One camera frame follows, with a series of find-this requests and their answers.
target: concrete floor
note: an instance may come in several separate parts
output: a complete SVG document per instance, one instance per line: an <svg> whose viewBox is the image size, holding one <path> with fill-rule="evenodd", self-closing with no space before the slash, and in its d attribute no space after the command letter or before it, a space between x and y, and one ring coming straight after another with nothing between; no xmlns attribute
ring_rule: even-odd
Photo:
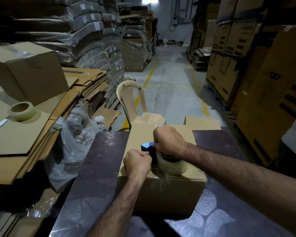
<svg viewBox="0 0 296 237"><path fill-rule="evenodd" d="M206 72L194 71L185 55L186 47L175 45L157 47L155 55L142 73L125 72L125 77L135 78L145 90L149 112L163 115L167 124L183 124L185 116L218 119L226 127L223 112L206 88ZM134 100L138 91L134 90ZM125 113L112 126L112 131L128 127ZM140 103L138 115L142 115Z"/></svg>

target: left hand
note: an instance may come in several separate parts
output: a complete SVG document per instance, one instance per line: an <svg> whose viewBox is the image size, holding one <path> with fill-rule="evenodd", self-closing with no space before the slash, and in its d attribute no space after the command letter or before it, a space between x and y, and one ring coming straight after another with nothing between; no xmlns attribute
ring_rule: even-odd
<svg viewBox="0 0 296 237"><path fill-rule="evenodd" d="M144 180L150 171L152 158L149 152L130 150L123 159L128 179L135 178Z"/></svg>

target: table surface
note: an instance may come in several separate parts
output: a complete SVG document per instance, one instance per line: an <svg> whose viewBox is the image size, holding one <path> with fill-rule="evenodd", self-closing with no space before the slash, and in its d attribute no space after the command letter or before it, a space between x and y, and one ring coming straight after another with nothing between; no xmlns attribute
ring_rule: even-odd
<svg viewBox="0 0 296 237"><path fill-rule="evenodd" d="M246 160L225 131L193 131L198 146ZM84 236L119 193L118 171L129 132L97 134L51 231L51 237ZM207 176L188 219L133 216L127 236L293 236Z"/></svg>

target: plastic chair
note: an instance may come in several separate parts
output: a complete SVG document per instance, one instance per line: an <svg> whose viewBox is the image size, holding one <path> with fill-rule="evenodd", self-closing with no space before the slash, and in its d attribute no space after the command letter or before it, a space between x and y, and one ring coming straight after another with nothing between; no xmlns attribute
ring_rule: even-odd
<svg viewBox="0 0 296 237"><path fill-rule="evenodd" d="M143 108L144 113L142 116L137 115L137 111L134 104L133 98L133 88L137 88L138 94L140 97L141 106ZM126 80L120 83L116 89L116 95L119 101L122 103L123 109L125 111L125 115L127 121L129 123L129 127L132 126L133 123L145 123L145 124L165 124L166 120L162 115L150 113L147 111L144 90L137 82L133 80Z"/></svg>

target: wall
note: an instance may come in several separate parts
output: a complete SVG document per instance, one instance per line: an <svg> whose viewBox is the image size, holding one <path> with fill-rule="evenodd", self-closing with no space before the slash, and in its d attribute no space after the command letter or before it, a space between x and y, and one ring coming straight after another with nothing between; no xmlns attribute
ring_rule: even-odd
<svg viewBox="0 0 296 237"><path fill-rule="evenodd" d="M124 0L125 2L130 2L133 6L142 5L142 0ZM171 19L171 3L172 0L159 0L157 4L151 4L151 10L153 11L154 17L158 18L158 33L159 39L167 38L168 40L176 40L189 42L192 37L193 24L178 25L174 32L169 30L169 23ZM181 0L180 9L186 9L187 0ZM189 0L186 18L189 19L191 11L192 0ZM192 6L191 18L195 15L196 6ZM185 11L180 12L180 17L185 18Z"/></svg>

